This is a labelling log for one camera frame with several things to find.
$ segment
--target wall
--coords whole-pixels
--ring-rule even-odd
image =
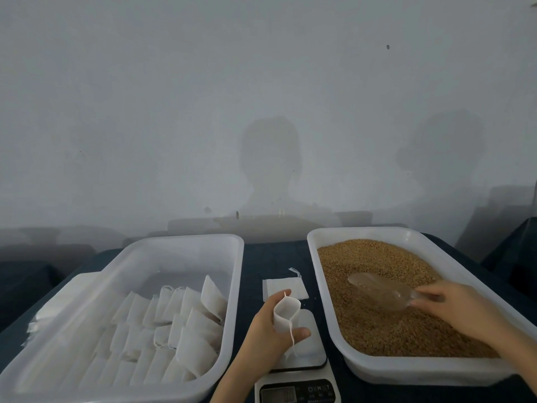
[[[536,33],[528,0],[0,0],[0,259],[369,224],[483,257],[529,212]]]

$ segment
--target pile of grain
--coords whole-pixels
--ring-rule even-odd
[[[415,254],[392,244],[349,240],[319,249],[319,258],[343,338],[372,356],[495,358],[496,352],[438,318],[413,308],[386,311],[347,281],[356,272],[405,283],[429,284],[440,276]]]

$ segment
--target forearm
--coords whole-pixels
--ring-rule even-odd
[[[211,403],[243,403],[255,379],[241,365],[233,361],[214,391]]]
[[[537,342],[512,325],[498,331],[491,345],[508,361],[537,395]]]

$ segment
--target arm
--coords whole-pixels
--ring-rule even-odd
[[[413,307],[435,315],[457,331],[495,349],[537,395],[537,342],[510,324],[491,301],[472,287],[457,283],[437,282],[416,290],[444,296],[444,301],[415,299],[411,302]]]
[[[246,338],[218,383],[211,403],[240,403],[246,399],[255,382],[268,373],[292,345],[291,333],[274,330],[272,317],[276,304],[291,290],[269,297],[250,324]],[[295,343],[311,335],[307,328],[293,329]]]

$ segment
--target kitchen scale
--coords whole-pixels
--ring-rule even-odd
[[[300,310],[297,327],[311,336],[290,348],[254,386],[256,403],[341,403],[332,367],[310,310]]]

